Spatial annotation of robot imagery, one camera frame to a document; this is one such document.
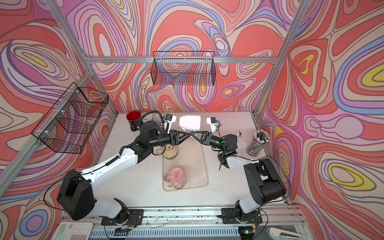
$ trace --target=black wire basket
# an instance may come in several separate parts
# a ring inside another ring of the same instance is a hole
[[[215,85],[212,51],[154,51],[153,58],[153,85]]]
[[[54,152],[81,154],[108,99],[96,89],[77,87],[40,135],[32,134]]]

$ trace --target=swirl pattern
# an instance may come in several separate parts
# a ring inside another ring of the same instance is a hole
[[[315,239],[384,238],[383,11],[314,1],[257,112]]]
[[[142,4],[85,0],[65,3],[61,8],[85,53],[91,56],[204,50],[214,51],[215,56],[276,56],[296,11],[295,2],[290,0],[156,0]],[[149,65],[95,64],[94,68],[120,111],[149,111],[156,107],[162,111],[252,110],[261,80],[271,65],[234,65],[217,65],[214,87],[191,88],[151,86],[147,78]],[[250,78],[258,79],[257,83],[246,84],[248,87],[240,95],[222,98],[226,85]],[[157,97],[163,91],[164,97]]]
[[[57,98],[84,74],[44,1],[6,2],[0,3],[0,22],[7,23],[0,29],[0,173]],[[51,237],[62,213],[43,202],[46,188],[68,170],[94,164],[112,119],[106,108],[82,155],[54,153],[45,145],[37,149],[0,198],[0,239]],[[47,193],[51,204],[57,204],[59,186]]]

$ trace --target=white floor panel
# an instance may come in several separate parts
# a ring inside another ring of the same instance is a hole
[[[187,113],[173,114],[178,118],[173,123],[172,129],[181,131],[179,117]],[[236,129],[240,129],[242,137],[238,138],[237,143],[237,152],[240,156],[249,159],[265,156],[264,150],[257,157],[249,156],[245,150],[256,131],[249,112],[188,114],[201,115],[201,131],[210,131],[209,125],[205,122],[208,117],[216,117],[222,123],[220,127],[222,136],[235,134]],[[131,132],[129,123],[126,120],[126,114],[119,114],[100,161],[116,155],[121,146],[128,145],[138,135],[139,131]],[[95,195],[119,198],[128,207],[167,207],[233,205],[237,200],[249,193],[244,173],[227,169],[224,166],[219,171],[220,164],[217,152],[212,151],[209,146],[203,146],[203,151],[209,179],[209,183],[205,187],[182,191],[165,191],[162,187],[162,156],[150,155],[139,164],[123,170],[108,180],[98,188]]]

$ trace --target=white cup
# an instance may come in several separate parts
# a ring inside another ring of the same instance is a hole
[[[161,129],[161,118],[160,118],[160,116],[158,115],[158,114],[155,114],[155,116],[153,117],[153,120],[156,122],[156,124],[157,124],[157,127],[159,128],[159,129]]]
[[[142,121],[143,121],[143,123],[145,123],[145,122],[152,121],[152,120],[153,120],[153,115],[152,115],[152,113],[150,113],[147,116],[145,116]]]
[[[185,132],[189,131],[199,131],[200,130],[200,115],[184,115],[179,118],[179,127]]]

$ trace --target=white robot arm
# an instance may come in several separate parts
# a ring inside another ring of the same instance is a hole
[[[174,117],[167,115],[165,120],[168,123],[174,122]],[[156,128],[157,124],[154,121],[144,123],[140,126],[140,135],[135,141],[123,146],[117,155],[81,172],[73,169],[65,175],[57,201],[73,220],[85,216],[102,216],[115,224],[124,224],[129,215],[127,206],[116,198],[102,199],[94,196],[94,191],[120,171],[144,160],[153,153],[153,147],[166,144],[179,145],[190,136],[204,145],[220,149],[222,151],[218,155],[220,165],[246,174],[250,193],[236,202],[238,221],[246,222],[260,206],[285,195],[284,184],[270,160],[250,161],[237,156],[235,135],[229,134],[220,138],[207,131],[186,133],[169,129],[164,129],[164,133],[158,133]],[[268,176],[268,179],[263,181],[260,175]]]

